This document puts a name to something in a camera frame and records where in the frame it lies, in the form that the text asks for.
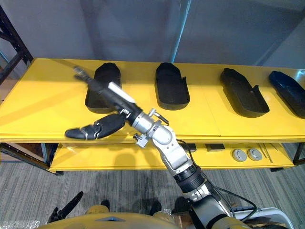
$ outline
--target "gray floor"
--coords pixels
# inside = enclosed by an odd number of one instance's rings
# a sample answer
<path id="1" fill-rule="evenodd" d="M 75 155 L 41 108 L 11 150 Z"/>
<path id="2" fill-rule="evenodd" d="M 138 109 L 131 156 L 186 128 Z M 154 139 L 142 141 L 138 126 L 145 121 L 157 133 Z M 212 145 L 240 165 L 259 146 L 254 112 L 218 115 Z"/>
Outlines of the gray floor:
<path id="1" fill-rule="evenodd" d="M 286 147 L 295 152 L 295 144 Z M 305 228 L 304 165 L 275 173 L 269 169 L 205 172 L 216 185 L 252 200 L 260 208 L 279 208 L 296 229 Z M 111 210 L 118 212 L 148 213 L 155 199 L 163 208 L 173 209 L 181 195 L 164 170 L 75 171 L 55 176 L 25 163 L 2 163 L 0 229 L 13 223 L 25 228 L 35 220 L 44 224 L 56 206 L 62 208 L 79 191 L 84 196 L 69 217 L 83 214 L 104 198 L 110 200 Z M 230 198 L 230 202 L 244 205 L 237 199 Z"/>

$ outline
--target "black cable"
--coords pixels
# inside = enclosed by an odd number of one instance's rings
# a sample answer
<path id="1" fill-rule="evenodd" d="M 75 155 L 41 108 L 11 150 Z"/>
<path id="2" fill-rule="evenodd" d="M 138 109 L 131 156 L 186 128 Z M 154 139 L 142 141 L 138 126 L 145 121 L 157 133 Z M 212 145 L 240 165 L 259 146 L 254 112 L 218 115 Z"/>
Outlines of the black cable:
<path id="1" fill-rule="evenodd" d="M 246 198 L 244 198 L 244 197 L 241 197 L 240 195 L 238 195 L 238 194 L 236 194 L 236 193 L 233 193 L 233 192 L 230 192 L 230 191 L 228 191 L 228 190 L 225 190 L 225 189 L 223 189 L 223 188 L 221 188 L 221 187 L 216 187 L 216 188 L 217 188 L 218 190 L 221 190 L 221 191 L 223 191 L 223 192 L 226 192 L 226 193 L 228 193 L 228 194 L 230 194 L 230 195 L 233 195 L 233 196 L 235 196 L 235 197 L 238 197 L 238 198 L 240 198 L 240 199 L 242 199 L 242 200 L 248 202 L 249 204 L 251 204 L 251 205 L 253 206 L 253 210 L 249 213 L 249 215 L 247 215 L 246 217 L 242 218 L 241 221 L 247 220 L 250 216 L 252 216 L 252 215 L 257 211 L 257 206 L 255 205 L 255 203 L 249 201 L 248 199 L 246 199 Z"/>
<path id="2" fill-rule="evenodd" d="M 187 150 L 189 151 L 190 158 L 191 158 L 193 164 L 197 167 L 197 164 L 196 164 L 196 162 L 194 161 L 194 158 L 193 158 L 193 155 L 192 155 L 192 152 L 191 152 L 191 149 L 190 149 L 189 145 L 188 145 L 185 141 L 180 140 L 180 139 L 177 139 L 177 142 L 182 142 L 182 143 L 185 145 L 185 147 L 186 147 Z"/>
<path id="3" fill-rule="evenodd" d="M 193 164 L 197 167 L 197 164 L 196 164 L 196 162 L 195 162 L 195 160 L 194 160 L 194 158 L 193 158 L 193 155 L 192 155 L 192 152 L 191 152 L 191 149 L 190 149 L 189 145 L 188 145 L 185 141 L 183 141 L 183 140 L 177 139 L 177 141 L 178 141 L 178 142 L 182 142 L 182 143 L 185 145 L 185 147 L 186 147 L 187 150 L 189 151 L 190 158 L 191 158 Z M 226 198 L 224 198 L 224 196 L 219 192 L 219 190 L 218 190 L 218 189 L 216 188 L 216 186 L 209 180 L 209 178 L 204 174 L 204 172 L 201 171 L 201 173 L 202 173 L 202 175 L 207 179 L 207 181 L 210 182 L 210 184 L 211 184 L 212 187 L 216 190 L 216 192 L 219 194 L 219 196 L 225 201 L 225 203 L 227 204 L 227 206 L 230 208 L 230 211 L 232 212 L 233 217 L 236 218 L 235 212 L 234 212 L 232 206 L 230 205 L 230 203 L 226 200 Z"/>
<path id="4" fill-rule="evenodd" d="M 220 191 L 217 189 L 217 187 L 210 181 L 210 179 L 207 177 L 207 175 L 203 171 L 201 171 L 201 174 L 204 176 L 205 179 L 207 179 L 208 182 L 210 182 L 212 187 L 216 190 L 216 192 L 220 195 L 220 197 L 225 201 L 227 206 L 230 208 L 230 211 L 232 212 L 233 218 L 236 218 L 235 212 L 234 212 L 231 204 L 229 203 L 229 201 L 227 201 L 227 199 L 224 198 L 224 196 L 220 193 Z"/>
<path id="5" fill-rule="evenodd" d="M 185 147 L 186 147 L 187 150 L 189 151 L 190 158 L 191 158 L 193 164 L 197 167 L 197 164 L 196 164 L 196 162 L 195 162 L 195 160 L 194 160 L 194 158 L 193 158 L 191 149 L 190 149 L 190 147 L 188 146 L 188 144 L 187 144 L 185 141 L 180 140 L 180 139 L 177 139 L 177 141 L 178 141 L 178 142 L 182 142 L 182 143 L 185 145 Z M 233 215 L 234 218 L 236 218 L 236 217 L 235 217 L 235 212 L 233 211 L 233 209 L 232 209 L 231 205 L 229 204 L 229 202 L 228 202 L 228 201 L 223 197 L 223 195 L 219 192 L 219 190 L 220 190 L 220 191 L 223 191 L 223 192 L 226 192 L 226 193 L 228 193 L 228 194 L 230 194 L 230 195 L 233 195 L 233 196 L 235 196 L 235 197 L 238 197 L 238 198 L 240 198 L 240 199 L 246 201 L 247 203 L 249 203 L 249 204 L 251 204 L 251 205 L 253 206 L 253 210 L 252 210 L 246 217 L 242 218 L 241 221 L 246 221 L 248 218 L 250 218 L 250 217 L 257 211 L 257 206 L 255 205 L 255 203 L 251 202 L 250 200 L 248 200 L 248 199 L 246 199 L 246 198 L 244 198 L 244 197 L 242 197 L 242 196 L 240 196 L 240 195 L 238 195 L 238 194 L 236 194 L 236 193 L 230 192 L 230 191 L 228 191 L 228 190 L 226 190 L 226 189 L 223 189 L 223 188 L 221 188 L 221 187 L 216 187 L 216 186 L 210 181 L 210 179 L 207 177 L 207 175 L 206 175 L 203 171 L 201 171 L 201 173 L 202 173 L 202 175 L 207 179 L 207 181 L 210 182 L 210 184 L 212 185 L 212 187 L 217 191 L 217 193 L 218 193 L 218 194 L 220 195 L 220 197 L 225 201 L 225 203 L 229 206 L 230 211 L 232 212 L 232 215 Z"/>

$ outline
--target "yellow shelf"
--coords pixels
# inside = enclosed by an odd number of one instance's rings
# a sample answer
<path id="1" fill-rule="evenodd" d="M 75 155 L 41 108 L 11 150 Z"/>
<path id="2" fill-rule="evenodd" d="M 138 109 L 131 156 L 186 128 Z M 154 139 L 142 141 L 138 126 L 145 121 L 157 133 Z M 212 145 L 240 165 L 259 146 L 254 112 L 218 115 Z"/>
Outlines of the yellow shelf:
<path id="1" fill-rule="evenodd" d="M 64 136 L 65 130 L 93 123 L 105 115 L 90 112 L 84 104 L 87 86 L 74 79 L 79 65 L 91 76 L 105 61 L 36 59 L 0 107 L 0 140 L 4 142 L 79 142 Z M 122 87 L 149 112 L 152 107 L 170 120 L 180 136 L 219 136 L 217 125 L 195 77 L 188 77 L 191 102 L 179 111 L 159 108 L 154 89 L 160 63 L 115 62 Z M 134 142 L 135 130 L 126 125 L 101 141 Z"/>
<path id="2" fill-rule="evenodd" d="M 79 65 L 91 76 L 108 61 L 36 59 L 0 106 L 0 141 L 28 143 L 118 144 L 134 143 L 135 130 L 126 126 L 97 141 L 69 139 L 68 128 L 85 126 L 103 115 L 90 112 L 84 104 L 87 86 L 74 79 L 72 67 Z M 282 71 L 305 86 L 304 72 L 257 66 L 219 64 L 175 64 L 187 77 L 191 97 L 185 109 L 161 109 L 154 89 L 159 63 L 115 62 L 122 87 L 148 112 L 156 108 L 170 121 L 179 139 L 189 143 L 303 142 L 305 119 L 295 116 L 268 82 L 271 71 Z M 252 86 L 260 85 L 270 112 L 258 118 L 236 114 L 219 80 L 223 68 L 234 68 Z"/>
<path id="3" fill-rule="evenodd" d="M 281 144 L 265 144 L 273 160 L 263 156 L 261 161 L 247 158 L 244 162 L 237 162 L 232 157 L 234 149 L 245 152 L 249 148 L 261 151 L 258 144 L 225 144 L 225 150 L 208 152 L 204 144 L 196 144 L 193 153 L 196 163 L 205 169 L 212 168 L 266 168 L 294 166 Z M 62 170 L 100 170 L 100 169 L 165 169 L 159 152 L 148 145 L 141 149 L 132 144 L 103 145 L 103 146 L 72 146 L 60 145 L 55 153 L 50 171 Z"/>

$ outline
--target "lower shelf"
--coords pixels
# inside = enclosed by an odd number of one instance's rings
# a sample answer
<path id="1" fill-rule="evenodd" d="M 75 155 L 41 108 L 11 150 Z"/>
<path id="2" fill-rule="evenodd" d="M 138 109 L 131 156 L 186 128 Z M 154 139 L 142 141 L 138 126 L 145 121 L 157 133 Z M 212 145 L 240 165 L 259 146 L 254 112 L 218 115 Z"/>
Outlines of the lower shelf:
<path id="1" fill-rule="evenodd" d="M 264 156 L 261 161 L 252 161 L 247 158 L 244 162 L 237 162 L 233 159 L 232 151 L 234 149 L 238 148 L 246 152 L 249 148 L 256 148 L 262 151 L 259 144 L 225 144 L 225 150 L 218 152 L 208 152 L 205 144 L 196 144 L 197 150 L 193 152 L 193 157 L 196 163 L 205 169 L 294 166 L 281 144 L 265 145 L 273 160 L 272 163 L 268 157 Z M 165 166 L 158 150 L 152 145 L 141 149 L 132 144 L 118 144 L 100 146 L 59 145 L 50 167 L 50 171 L 101 169 L 165 169 Z"/>

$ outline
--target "gray wall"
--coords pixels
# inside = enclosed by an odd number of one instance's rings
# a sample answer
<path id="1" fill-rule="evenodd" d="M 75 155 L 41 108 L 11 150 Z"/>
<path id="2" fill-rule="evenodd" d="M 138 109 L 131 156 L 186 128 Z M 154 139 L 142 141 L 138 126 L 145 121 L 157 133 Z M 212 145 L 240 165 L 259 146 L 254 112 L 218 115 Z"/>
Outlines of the gray wall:
<path id="1" fill-rule="evenodd" d="M 305 19 L 266 60 L 264 65 L 305 69 Z"/>
<path id="2" fill-rule="evenodd" d="M 169 61 L 181 15 L 179 0 L 0 4 L 31 54 L 46 58 Z M 264 64 L 304 7 L 305 0 L 193 0 L 176 62 Z"/>

